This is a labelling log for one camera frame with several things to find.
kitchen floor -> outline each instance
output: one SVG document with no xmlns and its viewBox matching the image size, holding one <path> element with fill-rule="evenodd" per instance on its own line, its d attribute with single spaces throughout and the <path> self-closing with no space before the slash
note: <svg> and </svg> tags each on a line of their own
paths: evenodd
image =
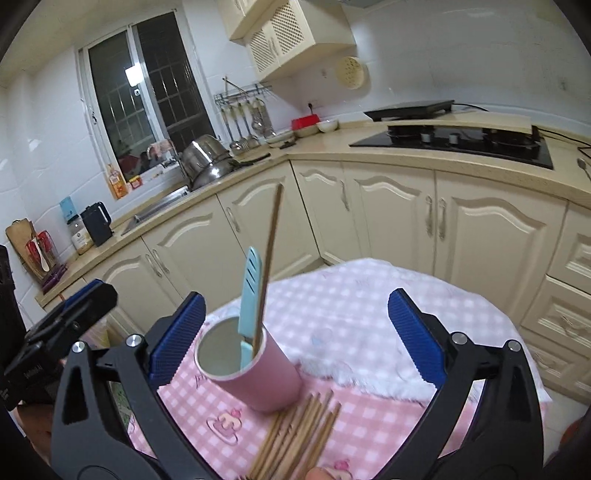
<svg viewBox="0 0 591 480">
<path fill-rule="evenodd" d="M 550 405 L 544 422 L 544 462 L 552 453 L 558 450 L 564 431 L 587 411 L 587 405 L 565 397 L 549 388 L 546 388 L 546 391 L 554 401 Z"/>
</svg>

white bowl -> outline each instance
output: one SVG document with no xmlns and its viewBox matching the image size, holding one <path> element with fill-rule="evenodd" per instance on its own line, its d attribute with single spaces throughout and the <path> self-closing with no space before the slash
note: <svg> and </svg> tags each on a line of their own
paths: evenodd
<svg viewBox="0 0 591 480">
<path fill-rule="evenodd" d="M 308 125 L 307 127 L 294 130 L 294 133 L 296 134 L 297 138 L 311 137 L 312 135 L 316 135 L 318 133 L 318 127 L 316 124 Z"/>
<path fill-rule="evenodd" d="M 334 120 L 322 120 L 316 126 L 321 132 L 327 134 L 328 132 L 334 132 L 339 127 L 339 120 L 337 118 Z"/>
<path fill-rule="evenodd" d="M 270 137 L 267 137 L 265 140 L 267 144 L 272 148 L 279 148 L 285 142 L 290 142 L 295 140 L 296 136 L 293 133 L 293 130 L 285 130 L 284 132 L 280 132 L 278 134 L 273 133 Z"/>
</svg>

sink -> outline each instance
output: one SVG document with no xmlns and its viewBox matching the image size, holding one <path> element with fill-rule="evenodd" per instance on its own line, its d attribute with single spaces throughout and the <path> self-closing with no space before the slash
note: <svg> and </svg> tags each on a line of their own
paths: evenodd
<svg viewBox="0 0 591 480">
<path fill-rule="evenodd" d="M 162 212 L 164 209 L 174 205 L 179 200 L 183 199 L 190 193 L 189 187 L 184 186 L 178 190 L 175 190 L 172 193 L 166 195 L 166 197 L 161 198 L 159 201 L 154 202 L 152 205 L 149 205 L 144 210 L 136 213 L 133 218 L 129 221 L 125 230 L 123 231 L 122 235 L 129 233 L 134 228 L 140 226 L 146 220 L 152 218 L 154 215 Z"/>
</svg>

person's hand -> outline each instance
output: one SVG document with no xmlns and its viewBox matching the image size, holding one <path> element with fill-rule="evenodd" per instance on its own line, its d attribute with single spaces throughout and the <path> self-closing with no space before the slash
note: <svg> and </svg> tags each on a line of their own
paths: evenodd
<svg viewBox="0 0 591 480">
<path fill-rule="evenodd" d="M 306 474 L 306 480 L 335 480 L 322 468 L 314 467 Z"/>
<path fill-rule="evenodd" d="M 35 451 L 49 463 L 53 405 L 19 405 L 14 417 Z"/>
</svg>

bottle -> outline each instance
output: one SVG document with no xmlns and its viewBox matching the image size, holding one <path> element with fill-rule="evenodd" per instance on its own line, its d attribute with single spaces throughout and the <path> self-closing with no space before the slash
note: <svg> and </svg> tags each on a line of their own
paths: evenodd
<svg viewBox="0 0 591 480">
<path fill-rule="evenodd" d="M 76 248 L 78 255 L 82 255 L 87 252 L 92 245 L 95 243 L 92 241 L 88 230 L 82 223 L 80 215 L 74 215 L 67 221 L 68 230 L 70 231 L 70 238 L 72 239 L 72 245 Z"/>
<path fill-rule="evenodd" d="M 115 192 L 115 196 L 118 199 L 121 199 L 127 195 L 127 186 L 125 185 L 125 181 L 121 176 L 121 172 L 116 168 L 113 168 L 113 165 L 109 163 L 108 168 L 109 184 L 111 184 L 111 188 L 113 189 L 113 192 Z"/>
</svg>

